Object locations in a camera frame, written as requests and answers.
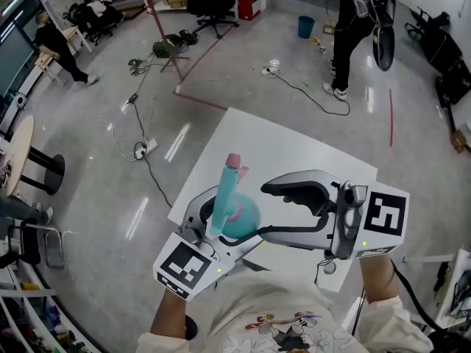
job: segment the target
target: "chair base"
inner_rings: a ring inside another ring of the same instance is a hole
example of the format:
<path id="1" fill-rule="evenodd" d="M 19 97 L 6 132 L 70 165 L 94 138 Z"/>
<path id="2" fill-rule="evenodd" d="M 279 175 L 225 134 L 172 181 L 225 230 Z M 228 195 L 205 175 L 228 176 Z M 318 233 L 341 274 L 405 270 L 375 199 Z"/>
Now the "chair base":
<path id="1" fill-rule="evenodd" d="M 212 26 L 214 29 L 214 32 L 216 33 L 216 37 L 218 39 L 222 38 L 222 35 L 219 34 L 217 24 L 228 24 L 228 25 L 233 25 L 235 27 L 239 27 L 238 22 L 235 21 L 226 21 L 220 17 L 214 17 L 210 16 L 210 18 L 198 20 L 197 23 L 201 25 L 198 29 L 194 30 L 193 33 L 197 33 L 200 30 L 203 30 L 205 27 Z"/>

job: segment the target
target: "person in black clothes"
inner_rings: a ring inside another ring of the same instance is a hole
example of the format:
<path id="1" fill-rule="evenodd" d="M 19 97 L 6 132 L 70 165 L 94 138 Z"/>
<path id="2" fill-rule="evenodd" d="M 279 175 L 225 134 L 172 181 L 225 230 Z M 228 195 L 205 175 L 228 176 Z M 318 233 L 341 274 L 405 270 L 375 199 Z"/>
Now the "person in black clothes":
<path id="1" fill-rule="evenodd" d="M 87 75 L 78 69 L 74 56 L 68 48 L 67 40 L 57 27 L 49 21 L 47 12 L 41 12 L 36 16 L 38 30 L 35 36 L 35 43 L 39 50 L 51 55 L 62 68 L 69 72 L 74 81 L 81 81 L 87 85 L 92 85 L 98 80 L 96 76 Z"/>
<path id="2" fill-rule="evenodd" d="M 347 99 L 350 56 L 361 40 L 371 34 L 374 27 L 375 23 L 369 16 L 359 18 L 356 15 L 353 0 L 340 0 L 339 21 L 333 42 L 333 59 L 327 62 L 335 78 L 331 84 L 323 84 L 326 93 L 342 101 Z"/>

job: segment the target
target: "blue bucket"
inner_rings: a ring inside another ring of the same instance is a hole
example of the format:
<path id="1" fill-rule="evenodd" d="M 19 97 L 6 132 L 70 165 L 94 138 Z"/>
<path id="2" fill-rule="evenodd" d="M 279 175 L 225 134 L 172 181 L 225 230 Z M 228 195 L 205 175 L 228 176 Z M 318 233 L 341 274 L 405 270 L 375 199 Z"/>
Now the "blue bucket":
<path id="1" fill-rule="evenodd" d="M 297 19 L 297 35 L 300 38 L 309 39 L 315 20 L 306 15 L 300 15 Z"/>

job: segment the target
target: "sneaker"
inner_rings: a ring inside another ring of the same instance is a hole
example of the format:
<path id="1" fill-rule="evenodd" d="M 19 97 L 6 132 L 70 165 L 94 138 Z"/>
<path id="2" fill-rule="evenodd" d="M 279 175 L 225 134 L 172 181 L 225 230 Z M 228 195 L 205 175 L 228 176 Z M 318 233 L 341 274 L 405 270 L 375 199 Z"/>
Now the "sneaker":
<path id="1" fill-rule="evenodd" d="M 336 67 L 333 66 L 333 59 L 328 60 L 327 65 L 329 66 L 330 74 L 332 76 L 335 76 L 336 75 Z"/>
<path id="2" fill-rule="evenodd" d="M 49 225 L 52 221 L 52 217 L 54 217 L 54 208 L 53 207 L 47 208 L 46 214 L 47 214 L 46 225 Z"/>
<path id="3" fill-rule="evenodd" d="M 90 85 L 93 85 L 97 81 L 98 81 L 97 76 L 89 75 L 86 84 L 87 84 L 87 86 L 90 86 Z"/>
<path id="4" fill-rule="evenodd" d="M 340 91 L 339 89 L 334 90 L 332 89 L 332 84 L 329 84 L 328 82 L 323 84 L 322 89 L 324 89 L 324 91 L 327 94 L 330 94 L 331 96 L 335 96 L 340 101 L 344 101 L 345 99 L 347 99 L 347 90 L 344 90 L 344 91 Z"/>

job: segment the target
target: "pink nozzle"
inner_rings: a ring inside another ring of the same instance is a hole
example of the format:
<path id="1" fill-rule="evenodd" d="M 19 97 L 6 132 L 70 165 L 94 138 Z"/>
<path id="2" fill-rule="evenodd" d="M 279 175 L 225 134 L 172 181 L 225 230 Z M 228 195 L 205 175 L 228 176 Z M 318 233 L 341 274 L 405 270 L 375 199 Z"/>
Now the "pink nozzle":
<path id="1" fill-rule="evenodd" d="M 230 153 L 227 156 L 226 166 L 228 168 L 240 168 L 241 167 L 241 155 L 236 153 Z"/>

